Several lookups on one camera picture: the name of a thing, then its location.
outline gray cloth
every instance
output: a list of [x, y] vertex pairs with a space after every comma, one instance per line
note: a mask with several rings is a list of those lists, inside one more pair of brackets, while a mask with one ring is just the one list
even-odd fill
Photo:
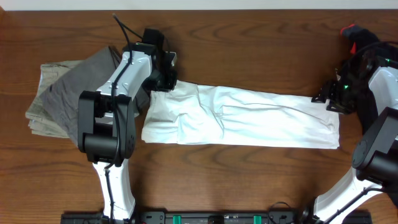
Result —
[[[50, 85], [41, 95], [44, 109], [77, 145], [78, 101], [82, 91], [96, 91], [111, 77], [120, 58], [109, 47], [78, 64]], [[135, 115], [149, 102], [146, 92], [140, 88], [135, 99]]]
[[37, 89], [36, 97], [30, 104], [29, 109], [25, 113], [25, 117], [29, 119], [29, 127], [32, 134], [41, 136], [50, 136], [55, 138], [69, 138], [68, 134], [56, 124], [54, 119], [43, 108], [43, 101], [40, 95], [60, 77], [75, 68], [81, 60], [64, 61], [46, 63], [40, 66], [41, 74], [39, 87]]

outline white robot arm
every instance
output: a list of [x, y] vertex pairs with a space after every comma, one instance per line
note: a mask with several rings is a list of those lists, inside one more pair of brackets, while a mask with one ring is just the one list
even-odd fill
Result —
[[398, 180], [398, 110], [385, 108], [356, 146], [352, 168], [303, 213], [304, 223], [341, 224], [369, 198]]
[[[128, 50], [111, 78], [96, 92], [84, 91], [79, 98], [78, 147], [99, 175], [105, 201], [103, 215], [116, 222], [128, 220], [135, 206], [128, 169], [136, 140], [132, 100], [140, 87], [148, 92], [170, 91], [177, 81], [176, 53], [164, 52], [163, 41], [159, 31], [146, 29], [142, 42], [129, 43], [125, 48]], [[113, 122], [104, 122], [104, 117]]]

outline wooden table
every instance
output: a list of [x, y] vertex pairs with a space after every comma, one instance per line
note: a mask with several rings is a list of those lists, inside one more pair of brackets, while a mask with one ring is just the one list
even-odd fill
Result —
[[[58, 223], [65, 211], [100, 211], [100, 182], [67, 139], [30, 133], [24, 113], [40, 64], [85, 59], [123, 34], [109, 11], [6, 12], [0, 22], [0, 223]], [[121, 11], [142, 32], [156, 27], [178, 53], [179, 79], [312, 96], [348, 57], [343, 26], [357, 23], [382, 40], [398, 38], [397, 11]], [[145, 115], [137, 119], [140, 136]], [[356, 114], [340, 116], [338, 150], [179, 146], [138, 141], [130, 160], [140, 207], [266, 210], [305, 205], [347, 172], [361, 139]], [[361, 208], [374, 223], [397, 223], [387, 195]]]

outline black bracket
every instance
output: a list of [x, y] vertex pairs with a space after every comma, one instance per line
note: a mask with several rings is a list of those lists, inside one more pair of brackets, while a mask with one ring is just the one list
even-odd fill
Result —
[[352, 65], [345, 64], [339, 71], [339, 80], [327, 81], [311, 100], [312, 103], [330, 103], [326, 110], [342, 114], [350, 114], [357, 109], [372, 110], [368, 101], [372, 100], [373, 94], [369, 94], [369, 79], [379, 67], [395, 67], [398, 63], [388, 59], [394, 58], [386, 49], [375, 48], [365, 51], [362, 57], [354, 60]]
[[131, 97], [115, 96], [116, 108], [112, 108], [110, 96], [100, 92], [83, 91], [79, 97], [78, 147], [87, 154], [90, 162], [111, 162], [117, 145], [116, 125], [97, 123], [105, 113], [118, 113], [121, 135], [120, 155], [115, 166], [120, 167], [124, 159], [131, 157], [136, 144], [136, 124]]
[[389, 185], [398, 179], [398, 110], [385, 108], [357, 144], [352, 166], [359, 180]]

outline black cable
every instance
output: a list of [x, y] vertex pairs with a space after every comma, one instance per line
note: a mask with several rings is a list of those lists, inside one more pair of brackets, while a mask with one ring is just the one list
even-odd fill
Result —
[[137, 96], [134, 97], [134, 101], [136, 102], [136, 108], [137, 108], [138, 113], [141, 113], [141, 110], [140, 110], [140, 108], [138, 106]]
[[123, 26], [124, 28], [126, 28], [126, 29], [127, 29], [128, 31], [130, 31], [132, 34], [134, 34], [134, 35], [136, 35], [138, 38], [142, 39], [142, 36], [141, 36], [141, 35], [137, 34], [137, 33], [134, 32], [132, 29], [128, 28], [128, 26], [124, 25], [124, 23], [121, 22], [121, 24], [122, 24], [122, 26]]
[[354, 199], [352, 199], [351, 201], [349, 201], [342, 209], [337, 210], [336, 213], [334, 213], [327, 221], [325, 221], [323, 224], [329, 224], [331, 221], [333, 221], [337, 216], [339, 216], [341, 213], [343, 213], [345, 210], [347, 210], [348, 208], [350, 208], [350, 206], [352, 206], [356, 201], [358, 201], [361, 197], [363, 197], [364, 195], [367, 195], [369, 192], [371, 191], [377, 191], [377, 192], [383, 192], [383, 193], [390, 193], [390, 194], [394, 194], [397, 193], [397, 191], [393, 191], [393, 190], [386, 190], [386, 189], [377, 189], [377, 188], [368, 188], [368, 189], [364, 189], [359, 195], [357, 195]]
[[117, 62], [118, 62], [118, 65], [120, 64], [119, 55], [118, 55], [118, 53], [115, 52], [115, 50], [112, 49], [112, 47], [109, 47], [109, 50], [111, 51], [111, 56], [112, 56], [112, 58], [113, 58], [114, 67], [115, 67], [115, 68], [118, 68], [118, 66], [116, 66], [116, 64], [115, 64], [114, 61], [117, 61]]
[[275, 205], [286, 205], [286, 206], [288, 206], [288, 208], [290, 209], [290, 211], [293, 212], [292, 207], [291, 207], [288, 203], [286, 203], [286, 202], [276, 202], [276, 203], [274, 203], [273, 205], [271, 205], [271, 206], [268, 208], [268, 213], [267, 213], [267, 215], [268, 215], [268, 222], [267, 222], [267, 224], [269, 224], [269, 220], [271, 220], [271, 222], [272, 222], [273, 224], [277, 224], [277, 223], [274, 221], [274, 217], [273, 217], [272, 215], [269, 214], [269, 213], [271, 212], [271, 209], [273, 209], [273, 208], [275, 207]]
[[116, 100], [115, 100], [114, 95], [116, 93], [116, 89], [118, 88], [119, 79], [121, 78], [123, 73], [127, 70], [128, 66], [130, 66], [130, 64], [132, 62], [132, 50], [131, 50], [131, 46], [130, 46], [129, 37], [127, 36], [126, 31], [124, 30], [124, 26], [119, 21], [118, 17], [115, 14], [113, 14], [113, 17], [116, 20], [116, 22], [118, 22], [120, 28], [123, 31], [124, 37], [127, 40], [127, 46], [129, 47], [130, 57], [129, 57], [128, 61], [127, 61], [127, 64], [123, 67], [123, 69], [120, 71], [119, 75], [117, 75], [115, 80], [112, 82], [112, 88], [111, 88], [111, 98], [112, 98], [114, 122], [115, 122], [115, 125], [116, 125], [117, 144], [116, 144], [116, 152], [115, 152], [115, 155], [113, 157], [113, 160], [104, 168], [105, 169], [105, 177], [106, 177], [106, 186], [108, 188], [109, 199], [111, 201], [111, 214], [110, 214], [110, 218], [109, 218], [109, 223], [110, 224], [113, 224], [114, 200], [113, 200], [113, 195], [112, 195], [112, 190], [111, 190], [111, 182], [110, 182], [110, 179], [109, 179], [109, 168], [111, 168], [114, 165], [114, 163], [116, 162], [116, 160], [118, 159], [119, 154], [120, 154], [120, 147], [121, 147], [120, 123], [119, 123], [119, 116], [118, 116], [117, 105], [116, 105]]
[[165, 40], [166, 40], [166, 44], [167, 44], [167, 55], [170, 55], [170, 42], [169, 42], [169, 40], [168, 40], [168, 38], [165, 36], [164, 37], [165, 38]]
[[105, 170], [105, 177], [106, 177], [106, 186], [108, 188], [108, 193], [109, 193], [109, 199], [111, 201], [111, 215], [109, 218], [109, 223], [113, 224], [113, 205], [114, 205], [114, 200], [113, 200], [113, 195], [112, 195], [112, 190], [111, 190], [111, 181], [109, 179], [109, 169]]
[[398, 42], [397, 42], [397, 41], [380, 41], [380, 42], [375, 42], [375, 43], [369, 44], [369, 45], [367, 45], [367, 46], [365, 46], [365, 47], [359, 49], [357, 52], [355, 52], [355, 54], [354, 54], [353, 56], [351, 56], [351, 58], [348, 59], [348, 60], [344, 63], [344, 65], [342, 66], [341, 70], [344, 70], [344, 69], [345, 69], [345, 66], [348, 66], [348, 69], [349, 69], [350, 66], [351, 66], [351, 62], [354, 60], [354, 58], [356, 58], [357, 56], [359, 56], [359, 55], [360, 55], [361, 53], [363, 53], [364, 51], [369, 50], [369, 49], [371, 49], [371, 48], [373, 48], [373, 47], [377, 47], [377, 46], [379, 46], [379, 45], [383, 45], [383, 44], [394, 44], [394, 45], [398, 45]]

